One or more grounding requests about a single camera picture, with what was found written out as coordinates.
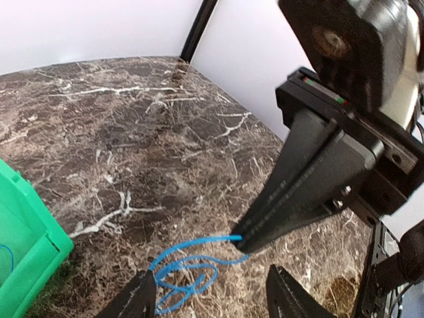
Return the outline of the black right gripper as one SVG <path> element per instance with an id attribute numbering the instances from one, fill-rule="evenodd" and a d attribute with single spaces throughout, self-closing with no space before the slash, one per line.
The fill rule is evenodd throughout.
<path id="1" fill-rule="evenodd" d="M 276 239 L 351 208 L 372 228 L 355 317 L 400 317 L 423 281 L 423 224 L 388 251 L 381 217 L 423 183 L 423 145 L 381 115 L 355 115 L 348 100 L 300 68 L 276 89 L 290 133 L 263 190 L 232 229 L 252 254 Z"/>

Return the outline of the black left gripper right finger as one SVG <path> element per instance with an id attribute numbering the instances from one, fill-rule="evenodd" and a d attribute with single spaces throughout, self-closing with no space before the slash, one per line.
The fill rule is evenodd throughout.
<path id="1" fill-rule="evenodd" d="M 333 318 L 282 266 L 270 266 L 266 279 L 269 317 Z"/>

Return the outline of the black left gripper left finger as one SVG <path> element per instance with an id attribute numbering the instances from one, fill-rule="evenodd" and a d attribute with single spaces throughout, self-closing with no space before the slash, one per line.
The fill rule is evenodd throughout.
<path id="1" fill-rule="evenodd" d="M 105 307 L 106 317 L 155 317 L 156 282 L 151 270 L 138 272 Z"/>

